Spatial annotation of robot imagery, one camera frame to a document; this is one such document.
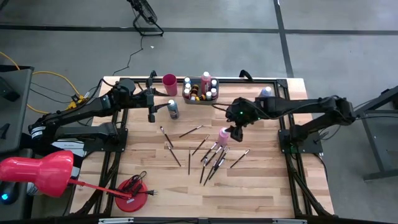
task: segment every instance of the pink cup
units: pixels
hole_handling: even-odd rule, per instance
[[[163,76],[162,83],[168,95],[177,95],[177,78],[175,77],[175,75],[167,74]]]

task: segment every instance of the metal stand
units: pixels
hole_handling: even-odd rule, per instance
[[[141,32],[141,28],[138,27],[138,26],[136,25],[136,23],[137,23],[137,21],[138,21],[138,19],[139,19],[140,17],[141,17],[141,14],[139,13],[138,16],[136,16],[136,18],[135,18],[134,21],[132,22],[132,25],[134,26],[134,28],[136,28],[137,32],[138,32],[141,36],[143,36],[143,37],[155,37],[155,36],[161,36],[161,37],[163,37],[163,34],[164,34],[163,29],[162,29],[159,25],[157,25],[157,23],[156,23],[153,19],[151,19],[151,18],[149,18],[150,22],[153,23],[158,29],[160,29],[161,33],[160,33],[160,34],[143,34],[143,33]]]
[[[376,99],[360,107],[360,109],[356,110],[355,113],[357,115],[360,115],[361,118],[382,116],[381,114],[398,115],[398,110],[376,110],[389,102],[395,101],[397,98],[398,98],[398,86],[394,87],[391,90],[385,91]],[[377,136],[371,132],[371,129],[369,127],[369,122],[367,121],[367,119],[362,119],[362,124],[365,128],[366,135],[368,136],[369,143],[371,145],[374,157],[377,162],[377,166],[379,167],[380,170],[379,172],[365,175],[363,179],[374,180],[386,177],[397,177],[398,169],[394,168],[393,163],[391,161],[391,157],[388,154],[389,153],[388,150],[385,148],[381,149],[380,147],[376,146]]]

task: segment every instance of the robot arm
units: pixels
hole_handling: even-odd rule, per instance
[[[142,90],[137,94],[134,94],[136,86],[134,81],[130,78],[116,82],[115,85],[110,85],[101,79],[97,88],[100,86],[101,82],[111,86],[112,89],[110,89],[110,91],[105,93],[103,96],[95,98],[91,102],[88,100],[84,103],[81,103],[76,108],[43,115],[43,117],[39,118],[36,123],[29,126],[29,132],[32,135],[32,139],[50,143],[59,138],[65,137],[67,134],[69,134],[67,136],[70,137],[73,136],[73,134],[70,134],[67,131],[67,128],[63,128],[63,125],[93,116],[111,116],[116,111],[120,111],[122,109],[148,108],[148,122],[153,123],[155,122],[154,113],[156,113],[161,107],[168,105],[162,104],[155,106],[155,95],[168,95],[160,93],[155,88],[151,87],[151,77],[146,81],[147,89]],[[107,124],[99,128],[104,130],[102,134],[109,134],[116,131],[116,127],[113,126],[114,124]]]
[[[290,127],[290,141],[305,140],[309,134],[334,124],[350,125],[355,121],[352,104],[344,98],[331,96],[312,100],[285,100],[279,97],[257,97],[254,102],[237,98],[226,110],[227,122],[235,122],[235,127],[227,129],[231,138],[243,140],[242,127],[260,119],[279,119],[290,113],[324,113],[303,125]]]

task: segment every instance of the small bottle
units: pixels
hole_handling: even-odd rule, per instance
[[[203,72],[203,75],[201,76],[201,92],[206,93],[207,91],[210,90],[210,85],[211,85],[211,76],[208,72]]]
[[[226,146],[228,141],[228,133],[225,130],[226,128],[221,128],[218,133],[218,144],[220,144],[220,146]]]
[[[199,86],[198,85],[193,85],[192,90],[191,90],[191,96],[198,96],[199,95]]]
[[[190,93],[190,90],[189,89],[184,89],[184,97],[185,98],[188,98],[189,99],[189,93]]]
[[[169,105],[167,105],[167,109],[169,109],[170,117],[172,119],[177,119],[180,116],[177,104],[176,102],[174,102],[174,100],[169,100]]]
[[[216,88],[217,87],[217,80],[212,80],[211,81],[211,87]]]
[[[261,90],[259,97],[268,97],[268,96],[272,96],[272,88],[269,86]]]
[[[211,92],[210,91],[208,91],[206,93],[206,100],[211,100]]]
[[[216,97],[217,96],[217,90],[215,88],[211,89],[211,97]]]
[[[206,95],[204,95],[204,94],[200,95],[199,100],[200,101],[206,100]]]
[[[185,89],[191,91],[191,84],[190,83],[185,84]]]
[[[187,84],[187,83],[191,84],[191,79],[189,77],[185,77],[184,78],[184,83],[185,84]]]

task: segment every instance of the wooden tabletop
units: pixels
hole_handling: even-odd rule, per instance
[[[120,77],[104,77],[109,83],[115,83]],[[306,99],[304,81],[301,78],[288,78],[290,99]],[[220,84],[218,103],[231,103],[237,97],[254,100],[265,84]],[[164,92],[161,83],[153,87]],[[110,89],[102,85],[100,95]],[[147,109],[129,110],[127,128],[129,137],[126,151],[122,153],[118,186],[122,181],[135,174],[147,171],[144,182],[149,189],[157,190],[156,196],[149,196],[147,203],[139,211],[126,213],[114,203],[113,217],[220,217],[220,218],[290,218],[294,217],[290,187],[287,177],[285,157],[280,153],[277,120],[260,120],[243,129],[243,142],[229,140],[231,148],[226,161],[208,181],[206,186],[199,184],[203,163],[200,159],[218,138],[222,127],[229,127],[225,112],[211,106],[187,105],[181,97],[182,84],[178,84],[176,97],[156,97],[156,104],[166,103],[169,99],[177,102],[180,117],[170,118],[167,108],[155,114],[156,122],[148,123]],[[312,119],[310,114],[295,114],[296,124]],[[93,125],[110,122],[111,117],[94,118]],[[179,138],[188,130],[199,125],[203,128]],[[166,146],[166,138],[160,130],[163,126],[169,135],[174,153],[181,163],[178,166]],[[210,135],[197,153],[191,158],[191,171],[188,175],[188,152],[191,153]],[[232,169],[229,167],[247,149],[251,151]],[[79,180],[98,184],[103,163],[103,152],[94,152],[83,162]],[[328,184],[323,166],[312,154],[302,154],[303,166],[308,188],[324,208],[333,213]],[[210,171],[206,168],[205,176]],[[302,211],[303,198],[297,186]],[[93,189],[77,187],[73,197],[71,212],[80,209],[89,199]],[[107,197],[103,199],[101,209],[105,207]]]

